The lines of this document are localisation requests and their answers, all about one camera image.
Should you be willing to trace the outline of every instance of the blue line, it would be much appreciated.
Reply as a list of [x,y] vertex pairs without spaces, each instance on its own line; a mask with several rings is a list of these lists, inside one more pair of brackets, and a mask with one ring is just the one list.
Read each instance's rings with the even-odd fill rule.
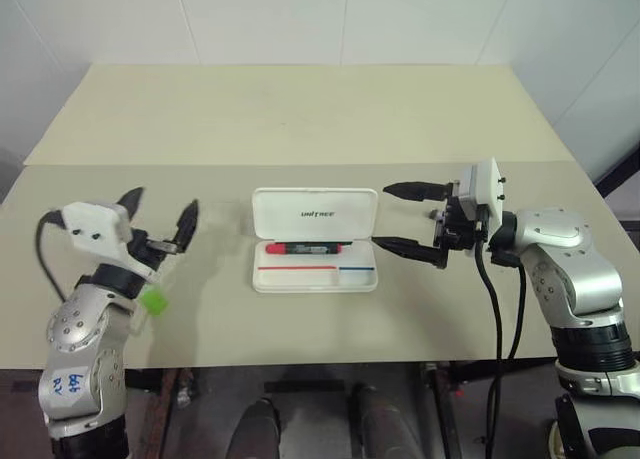
[[375,267],[339,267],[341,271],[375,271]]

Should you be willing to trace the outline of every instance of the green object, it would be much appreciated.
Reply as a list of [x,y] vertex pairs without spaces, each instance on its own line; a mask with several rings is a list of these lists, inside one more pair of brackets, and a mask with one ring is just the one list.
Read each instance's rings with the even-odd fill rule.
[[159,316],[169,305],[164,294],[162,294],[162,291],[157,287],[145,288],[138,300],[152,316]]

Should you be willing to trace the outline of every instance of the red marker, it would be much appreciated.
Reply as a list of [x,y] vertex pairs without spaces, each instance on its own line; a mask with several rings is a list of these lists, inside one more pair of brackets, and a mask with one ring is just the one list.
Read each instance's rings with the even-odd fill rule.
[[267,254],[338,254],[339,242],[274,242],[267,244]]

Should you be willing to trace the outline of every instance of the beige tabletop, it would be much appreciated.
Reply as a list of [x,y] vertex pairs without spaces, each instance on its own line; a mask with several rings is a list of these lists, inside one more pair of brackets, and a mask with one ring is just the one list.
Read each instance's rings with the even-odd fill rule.
[[[162,267],[170,306],[138,324],[129,366],[491,358],[489,298],[464,253],[442,271],[376,248],[372,293],[258,294],[250,210],[256,187],[445,183],[490,156],[508,177],[508,209],[561,205],[585,216],[622,275],[639,344],[639,255],[508,67],[94,66],[2,206],[0,367],[45,362],[44,328],[58,303],[33,252],[38,218],[140,185],[134,226],[153,237],[170,237],[193,198],[201,220],[188,253]],[[381,194],[375,233],[430,244],[425,213],[436,205]],[[67,292],[92,271],[61,231],[48,232],[44,248]],[[517,274],[488,269],[508,338]],[[519,355],[553,354],[529,291]]]
[[[629,333],[640,344],[640,257],[584,173],[573,162],[505,162],[506,206],[562,205],[582,213],[598,249],[620,274]],[[170,306],[131,337],[132,367],[291,364],[359,361],[488,359],[495,331],[489,297],[464,253],[449,267],[401,259],[375,250],[378,288],[359,294],[259,294],[251,287],[253,248],[250,197],[258,186],[372,187],[400,180],[447,182],[462,164],[351,166],[33,166],[18,179],[0,219],[0,366],[41,367],[44,328],[57,299],[33,254],[38,217],[77,199],[115,200],[145,186],[134,225],[153,237],[173,234],[180,209],[194,197],[202,206],[191,249],[162,268]],[[436,203],[380,196],[375,233],[429,244],[425,213]],[[55,276],[70,291],[90,264],[52,230],[44,242]],[[517,273],[489,266],[511,337],[517,309]],[[529,290],[520,356],[549,356],[549,328]]]

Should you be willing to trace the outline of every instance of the white case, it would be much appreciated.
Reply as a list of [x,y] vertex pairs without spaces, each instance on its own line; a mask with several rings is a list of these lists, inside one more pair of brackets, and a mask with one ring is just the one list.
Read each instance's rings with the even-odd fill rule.
[[[258,292],[369,292],[378,270],[369,238],[378,194],[373,189],[260,188],[253,193]],[[273,242],[352,242],[338,254],[267,254]]]

